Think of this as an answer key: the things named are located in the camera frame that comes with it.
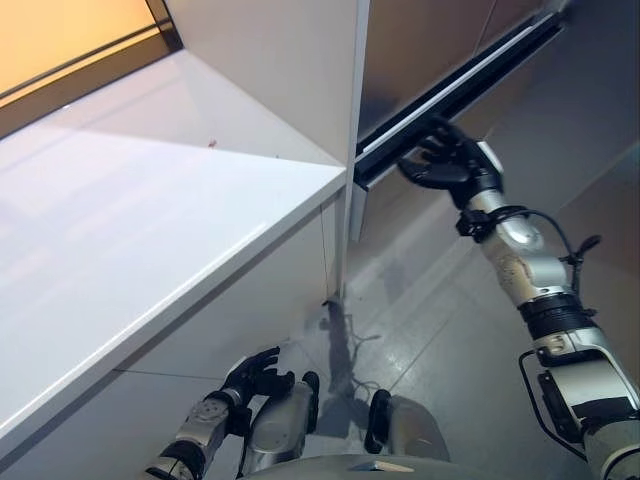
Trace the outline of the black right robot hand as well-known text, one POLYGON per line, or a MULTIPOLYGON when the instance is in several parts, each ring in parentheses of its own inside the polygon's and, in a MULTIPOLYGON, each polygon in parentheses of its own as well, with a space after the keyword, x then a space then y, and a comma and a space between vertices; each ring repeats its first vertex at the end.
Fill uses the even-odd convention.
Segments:
POLYGON ((416 147, 420 159, 401 157, 397 166, 411 183, 449 192, 454 205, 463 210, 484 191, 504 192, 502 174, 475 139, 440 116, 431 116, 416 147))

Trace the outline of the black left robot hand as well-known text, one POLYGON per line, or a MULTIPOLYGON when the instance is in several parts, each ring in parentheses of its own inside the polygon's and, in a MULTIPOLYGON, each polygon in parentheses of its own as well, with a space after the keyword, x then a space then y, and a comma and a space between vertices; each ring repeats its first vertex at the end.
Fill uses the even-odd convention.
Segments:
POLYGON ((236 405, 247 406, 254 396, 286 395, 295 383, 295 374, 279 374, 280 347, 263 350, 244 358, 227 375, 221 389, 231 393, 236 405))

